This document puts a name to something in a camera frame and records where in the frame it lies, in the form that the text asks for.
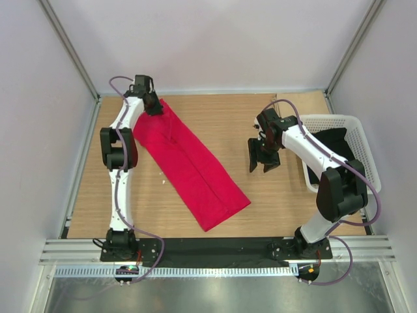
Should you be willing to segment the pink red t shirt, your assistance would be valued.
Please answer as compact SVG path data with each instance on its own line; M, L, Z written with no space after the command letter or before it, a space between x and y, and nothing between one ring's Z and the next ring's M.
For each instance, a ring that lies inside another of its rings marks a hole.
M133 130L203 231L251 204L220 161L164 100L162 114L143 113Z

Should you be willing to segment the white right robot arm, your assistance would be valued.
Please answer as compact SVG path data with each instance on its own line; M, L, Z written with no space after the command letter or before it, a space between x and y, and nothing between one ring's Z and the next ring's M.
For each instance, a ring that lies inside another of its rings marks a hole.
M297 116L280 117L275 109L263 110L255 118L256 138L248 140L249 170L263 165L268 172L280 165L279 151L295 153L317 176L316 196L318 212L297 228L294 252L308 258L321 246L337 223L353 215L368 203L364 165L339 156L313 136Z

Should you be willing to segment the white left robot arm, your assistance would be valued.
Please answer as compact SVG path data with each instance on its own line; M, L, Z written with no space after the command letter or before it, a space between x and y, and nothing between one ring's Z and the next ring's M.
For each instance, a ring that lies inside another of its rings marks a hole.
M133 129L141 115L160 115L163 106L148 75L115 76L109 85L121 96L122 107L114 122L100 129L102 161L111 182L111 219L100 244L100 260L133 261L139 255L131 210L131 184L138 163Z

